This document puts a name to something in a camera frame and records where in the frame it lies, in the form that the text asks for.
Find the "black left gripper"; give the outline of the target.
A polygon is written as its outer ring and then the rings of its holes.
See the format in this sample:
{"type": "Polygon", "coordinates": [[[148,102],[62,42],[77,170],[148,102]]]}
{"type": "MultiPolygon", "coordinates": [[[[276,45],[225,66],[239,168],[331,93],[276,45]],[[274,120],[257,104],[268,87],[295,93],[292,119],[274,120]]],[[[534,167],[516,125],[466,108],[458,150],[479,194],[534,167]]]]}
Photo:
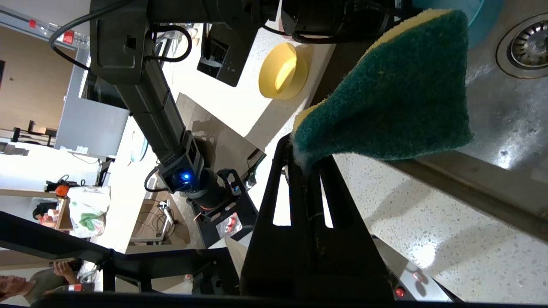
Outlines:
{"type": "Polygon", "coordinates": [[[411,18],[410,0],[283,0],[283,31],[302,44],[378,39],[411,18]]]}

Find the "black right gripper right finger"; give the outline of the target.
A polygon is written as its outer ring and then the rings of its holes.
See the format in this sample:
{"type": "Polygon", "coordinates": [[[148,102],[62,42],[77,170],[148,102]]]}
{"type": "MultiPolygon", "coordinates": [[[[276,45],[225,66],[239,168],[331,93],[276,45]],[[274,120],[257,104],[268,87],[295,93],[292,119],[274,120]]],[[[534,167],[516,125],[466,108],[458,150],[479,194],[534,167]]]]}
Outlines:
{"type": "Polygon", "coordinates": [[[307,180],[313,273],[326,293],[345,299],[393,300],[391,275],[332,156],[315,163],[307,180]]]}

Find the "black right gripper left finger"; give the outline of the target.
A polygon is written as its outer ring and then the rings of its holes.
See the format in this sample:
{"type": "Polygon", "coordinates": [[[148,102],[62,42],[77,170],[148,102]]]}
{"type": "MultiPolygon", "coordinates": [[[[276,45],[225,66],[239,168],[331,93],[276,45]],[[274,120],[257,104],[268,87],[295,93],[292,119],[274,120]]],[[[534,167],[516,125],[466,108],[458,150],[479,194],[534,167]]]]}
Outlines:
{"type": "Polygon", "coordinates": [[[313,219],[319,198],[309,176],[296,165],[290,135],[276,146],[258,218],[241,271],[243,295],[288,299],[319,298],[313,219]],[[280,176],[289,168],[290,226],[274,224],[280,176]]]}

